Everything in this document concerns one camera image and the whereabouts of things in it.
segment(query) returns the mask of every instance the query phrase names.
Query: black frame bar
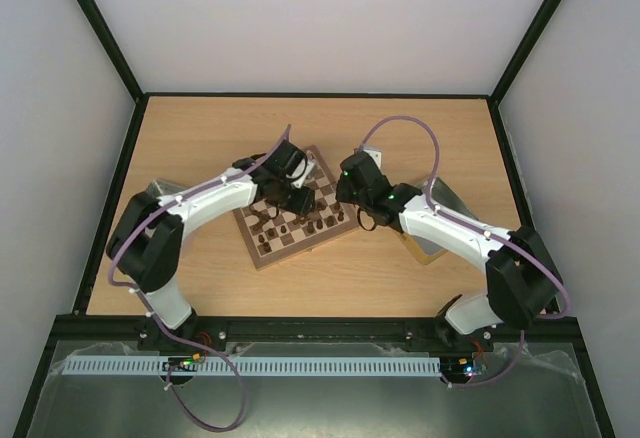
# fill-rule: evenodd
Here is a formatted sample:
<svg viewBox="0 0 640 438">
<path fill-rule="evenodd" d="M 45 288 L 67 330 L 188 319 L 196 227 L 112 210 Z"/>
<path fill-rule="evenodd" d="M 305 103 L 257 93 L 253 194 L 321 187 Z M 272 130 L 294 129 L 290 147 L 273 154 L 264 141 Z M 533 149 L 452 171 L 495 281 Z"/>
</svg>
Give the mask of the black frame bar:
<svg viewBox="0 0 640 438">
<path fill-rule="evenodd" d="M 131 123 L 125 137 L 111 186 L 109 187 L 96 236 L 74 302 L 73 314 L 60 315 L 53 324 L 27 399 L 25 400 L 18 425 L 15 429 L 14 438 L 26 437 L 28 434 L 38 398 L 58 341 L 137 341 L 139 338 L 139 330 L 143 326 L 144 321 L 144 318 L 141 316 L 86 316 L 85 313 L 111 223 L 113 222 L 115 209 L 120 199 L 124 180 L 133 155 L 138 133 L 142 125 L 146 106 L 151 96 L 485 100 L 489 108 L 496 138 L 505 164 L 505 170 L 512 189 L 518 216 L 523 224 L 533 226 L 529 203 L 520 180 L 504 123 L 500 116 L 499 104 L 533 50 L 561 0 L 543 1 L 491 96 L 482 94 L 406 95 L 395 93 L 144 93 L 95 1 L 77 0 L 77 2 L 102 43 L 105 52 L 111 59 L 131 97 L 135 101 L 136 107 L 131 118 Z M 200 317 L 200 323 L 203 323 L 207 328 L 224 331 L 227 342 L 274 340 L 289 342 L 304 340 L 306 339 L 304 338 L 305 336 L 312 336 L 311 341 L 325 342 L 335 340 L 335 337 L 338 336 L 341 340 L 395 343 L 409 350 L 429 351 L 435 356 L 444 357 L 451 355 L 452 353 L 443 349 L 442 345 L 434 340 L 433 336 L 425 335 L 420 331 L 432 328 L 432 321 L 433 318 L 309 319 Z M 407 341 L 408 332 L 411 332 L 411 336 L 413 336 L 409 341 Z M 519 339 L 518 331 L 510 330 L 504 326 L 499 326 L 493 330 L 492 334 L 496 341 L 517 341 Z M 565 318 L 559 321 L 536 321 L 527 332 L 527 341 L 536 343 L 571 343 L 573 345 L 578 358 L 580 371 L 586 380 L 587 390 L 602 436 L 605 438 L 614 437 L 613 427 L 607 414 L 577 320 L 574 318 Z"/>
</svg>

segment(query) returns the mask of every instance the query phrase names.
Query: white backdrop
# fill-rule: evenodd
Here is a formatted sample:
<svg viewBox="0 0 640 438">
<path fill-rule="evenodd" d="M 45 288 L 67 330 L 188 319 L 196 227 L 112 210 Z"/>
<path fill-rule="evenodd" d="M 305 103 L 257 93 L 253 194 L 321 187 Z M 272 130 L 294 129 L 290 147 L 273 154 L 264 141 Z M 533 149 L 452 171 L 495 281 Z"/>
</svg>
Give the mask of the white backdrop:
<svg viewBox="0 0 640 438">
<path fill-rule="evenodd" d="M 564 0 L 503 102 L 616 436 L 638 436 L 640 0 Z"/>
<path fill-rule="evenodd" d="M 131 118 L 75 0 L 0 0 L 0 436 L 70 313 Z"/>
<path fill-rule="evenodd" d="M 144 91 L 490 93 L 542 0 L 96 0 Z"/>
</svg>

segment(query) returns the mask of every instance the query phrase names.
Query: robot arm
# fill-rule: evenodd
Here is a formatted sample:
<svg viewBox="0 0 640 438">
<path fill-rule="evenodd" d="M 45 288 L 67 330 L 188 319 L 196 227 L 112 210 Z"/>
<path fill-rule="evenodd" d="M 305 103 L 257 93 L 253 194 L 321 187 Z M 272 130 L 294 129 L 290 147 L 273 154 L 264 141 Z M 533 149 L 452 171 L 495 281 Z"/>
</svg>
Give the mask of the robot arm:
<svg viewBox="0 0 640 438">
<path fill-rule="evenodd" d="M 486 273 L 487 291 L 455 297 L 439 313 L 447 328 L 439 330 L 441 338 L 449 342 L 453 332 L 467 335 L 502 322 L 526 329 L 557 290 L 529 262 L 489 236 L 517 244 L 558 277 L 540 236 L 524 226 L 511 232 L 481 223 L 438 203 L 433 209 L 420 189 L 406 183 L 392 186 L 380 170 L 380 160 L 380 152 L 370 149 L 344 160 L 338 201 L 359 206 L 376 225 L 432 241 Z"/>
<path fill-rule="evenodd" d="M 297 215 L 311 211 L 314 192 L 303 183 L 316 165 L 288 141 L 250 174 L 229 181 L 261 156 L 239 160 L 219 177 L 177 194 L 154 198 L 146 192 L 138 193 L 127 205 L 107 244 L 111 259 L 145 218 L 168 203 L 178 203 L 139 235 L 118 263 L 120 271 L 136 282 L 170 329 L 178 329 L 195 316 L 175 276 L 182 243 L 191 233 L 223 213 L 263 199 Z"/>
</svg>

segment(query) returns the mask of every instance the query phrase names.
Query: gray floor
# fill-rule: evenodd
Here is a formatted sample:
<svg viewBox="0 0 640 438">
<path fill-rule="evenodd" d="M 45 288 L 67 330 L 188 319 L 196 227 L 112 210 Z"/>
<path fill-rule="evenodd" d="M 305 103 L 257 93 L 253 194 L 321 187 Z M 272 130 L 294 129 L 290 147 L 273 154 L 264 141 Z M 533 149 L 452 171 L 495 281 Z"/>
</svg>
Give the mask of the gray floor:
<svg viewBox="0 0 640 438">
<path fill-rule="evenodd" d="M 57 358 L 84 346 L 63 343 Z M 577 371 L 571 346 L 532 345 L 530 350 L 538 356 L 523 359 L 504 380 L 468 390 L 448 390 L 436 378 L 247 378 L 251 411 L 228 436 L 599 436 L 584 384 L 571 375 Z M 246 353 L 372 356 L 381 351 L 368 345 L 256 345 Z M 492 355 L 490 369 L 499 370 L 506 359 Z M 229 423 L 237 412 L 233 378 L 196 377 L 180 391 L 192 410 L 213 424 Z M 182 415 L 159 378 L 52 373 L 29 436 L 195 438 L 209 433 Z"/>
</svg>

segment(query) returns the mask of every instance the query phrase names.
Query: wooden table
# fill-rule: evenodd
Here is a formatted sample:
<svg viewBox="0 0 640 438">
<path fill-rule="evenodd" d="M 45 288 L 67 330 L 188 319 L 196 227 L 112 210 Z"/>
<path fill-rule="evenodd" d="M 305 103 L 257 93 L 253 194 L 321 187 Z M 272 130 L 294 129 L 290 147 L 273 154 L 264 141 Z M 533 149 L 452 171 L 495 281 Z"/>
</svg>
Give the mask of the wooden table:
<svg viewBox="0 0 640 438">
<path fill-rule="evenodd" d="M 373 98 L 152 97 L 114 222 L 151 180 L 193 186 L 238 158 L 267 151 L 288 123 L 291 141 L 316 145 L 337 176 L 367 131 L 397 114 L 433 127 L 442 149 L 439 175 L 481 220 L 518 227 L 484 100 Z M 431 170 L 429 136 L 415 124 L 389 123 L 371 143 L 383 150 L 383 171 L 393 183 L 416 183 Z M 143 313 L 137 298 L 107 284 L 107 265 L 103 258 L 88 313 Z M 358 229 L 256 271 L 231 213 L 198 230 L 178 274 L 198 314 L 219 316 L 433 316 L 454 295 L 486 287 L 483 273 L 453 253 L 418 264 L 388 229 Z"/>
</svg>

